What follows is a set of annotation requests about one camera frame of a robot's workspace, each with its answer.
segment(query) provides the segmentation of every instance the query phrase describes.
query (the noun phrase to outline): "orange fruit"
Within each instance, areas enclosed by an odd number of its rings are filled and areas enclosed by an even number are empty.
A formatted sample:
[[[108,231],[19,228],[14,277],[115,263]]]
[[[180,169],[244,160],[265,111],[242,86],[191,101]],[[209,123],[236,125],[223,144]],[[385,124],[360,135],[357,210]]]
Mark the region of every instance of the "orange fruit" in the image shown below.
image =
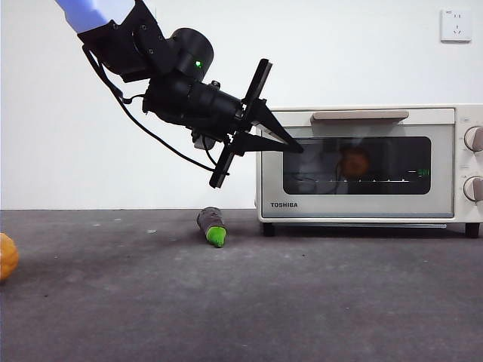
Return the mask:
[[[15,243],[6,234],[0,234],[0,281],[7,279],[18,265]]]

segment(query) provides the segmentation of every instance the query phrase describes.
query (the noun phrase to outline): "wall socket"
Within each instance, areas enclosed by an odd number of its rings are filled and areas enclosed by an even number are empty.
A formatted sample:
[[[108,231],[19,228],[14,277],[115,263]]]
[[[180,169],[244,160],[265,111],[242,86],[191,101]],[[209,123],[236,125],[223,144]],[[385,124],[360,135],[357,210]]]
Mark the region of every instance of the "wall socket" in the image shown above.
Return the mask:
[[[468,43],[472,40],[472,18],[469,10],[441,11],[441,41]]]

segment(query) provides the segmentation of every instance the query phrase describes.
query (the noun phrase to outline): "oven door handle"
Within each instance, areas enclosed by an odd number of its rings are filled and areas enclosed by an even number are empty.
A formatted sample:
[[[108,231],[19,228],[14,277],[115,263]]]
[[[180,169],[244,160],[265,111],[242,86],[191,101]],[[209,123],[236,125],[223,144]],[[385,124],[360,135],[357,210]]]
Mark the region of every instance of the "oven door handle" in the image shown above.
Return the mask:
[[[409,117],[405,110],[375,110],[375,111],[320,111],[312,115],[313,124],[340,123],[399,123]]]

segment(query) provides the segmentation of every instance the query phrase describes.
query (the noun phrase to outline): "toaster oven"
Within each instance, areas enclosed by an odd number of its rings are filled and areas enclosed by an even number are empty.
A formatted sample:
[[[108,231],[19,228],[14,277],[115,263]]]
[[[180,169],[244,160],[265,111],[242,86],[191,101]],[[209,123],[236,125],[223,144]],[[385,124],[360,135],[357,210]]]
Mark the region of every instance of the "toaster oven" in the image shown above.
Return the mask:
[[[276,224],[466,224],[483,220],[483,105],[278,109],[301,154],[260,152],[257,212]],[[270,134],[259,134],[271,138]]]

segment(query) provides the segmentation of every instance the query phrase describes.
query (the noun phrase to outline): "white wall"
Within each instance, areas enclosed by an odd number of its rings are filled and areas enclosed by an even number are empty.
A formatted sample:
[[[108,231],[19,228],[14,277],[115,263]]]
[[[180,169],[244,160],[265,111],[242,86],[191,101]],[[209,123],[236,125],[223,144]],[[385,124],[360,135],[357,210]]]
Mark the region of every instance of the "white wall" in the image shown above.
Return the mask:
[[[258,60],[273,61],[272,107],[483,102],[481,0],[151,3],[165,35],[187,26],[211,40],[206,80],[229,93],[242,97]],[[472,44],[439,42],[446,7],[472,10]],[[211,189],[208,173],[126,119],[80,46],[54,0],[2,0],[4,209],[253,207],[254,155]],[[204,160],[188,130],[136,114]]]

